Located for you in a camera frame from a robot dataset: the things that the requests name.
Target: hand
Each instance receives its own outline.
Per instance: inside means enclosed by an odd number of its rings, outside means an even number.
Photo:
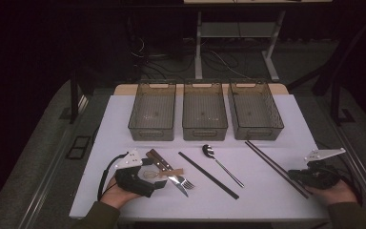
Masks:
[[[322,190],[308,186],[306,186],[305,189],[322,197],[326,205],[340,202],[357,202],[356,195],[343,180],[340,180],[335,186],[329,189]]]
[[[120,209],[124,204],[134,198],[140,198],[138,194],[125,191],[124,189],[117,186],[115,183],[114,177],[109,181],[108,187],[109,190],[105,192],[100,199],[101,202],[110,205],[113,208]]]

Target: knife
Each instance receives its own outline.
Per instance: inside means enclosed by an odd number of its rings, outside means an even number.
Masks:
[[[166,162],[166,160],[154,149],[151,149],[147,152],[147,157],[153,159],[153,163],[161,170],[161,171],[170,171],[172,170],[172,166]],[[189,197],[186,189],[183,185],[177,180],[176,176],[168,176],[168,179],[176,186],[180,192],[182,192],[186,197]]]

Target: plastic storage bin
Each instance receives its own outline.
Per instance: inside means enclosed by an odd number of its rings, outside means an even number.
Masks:
[[[183,95],[183,139],[224,140],[228,129],[222,83],[188,79]]]
[[[284,124],[265,79],[231,79],[228,97],[235,139],[277,139]]]
[[[140,81],[129,122],[133,140],[174,139],[175,94],[175,80]]]

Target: metal spoon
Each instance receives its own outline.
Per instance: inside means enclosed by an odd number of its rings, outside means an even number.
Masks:
[[[239,181],[239,179],[237,179],[233,174],[231,174],[230,171],[227,170],[227,168],[225,168],[225,166],[223,166],[216,158],[215,158],[215,155],[214,155],[214,150],[213,148],[210,146],[210,145],[203,145],[203,153],[204,155],[206,155],[207,157],[209,158],[212,158],[213,160],[216,161],[216,163],[219,164],[219,166],[221,166],[225,172],[227,172],[232,178],[234,181],[236,181],[237,184],[239,184],[240,187],[245,187],[245,185]]]

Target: table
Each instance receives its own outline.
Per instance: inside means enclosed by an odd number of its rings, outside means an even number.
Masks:
[[[314,197],[303,197],[248,148],[244,141],[234,139],[226,96],[229,128],[224,141],[183,140],[182,85],[178,85],[176,92],[174,141],[133,141],[128,121],[134,102],[134,88],[136,85],[120,85],[109,100],[70,217],[79,219],[86,216],[96,199],[103,170],[114,157],[134,148],[141,157],[150,149],[155,149],[175,169],[183,168],[184,177],[193,183],[195,188],[188,191],[189,197],[186,198],[168,182],[165,188],[155,190],[150,198],[139,198],[129,202],[124,206],[120,220],[286,221],[328,217],[323,204]],[[224,84],[223,88],[226,92],[227,85]],[[285,128],[276,141],[253,141],[253,144],[286,170],[304,169],[306,163],[303,157],[317,149],[314,139],[295,98],[280,84],[272,84],[271,89]],[[245,188],[240,188],[217,163],[201,153],[204,144],[213,146],[218,160],[245,184]],[[232,198],[216,186],[178,152],[190,157],[236,192],[239,199]],[[154,165],[145,166],[140,172],[146,170],[157,169]]]

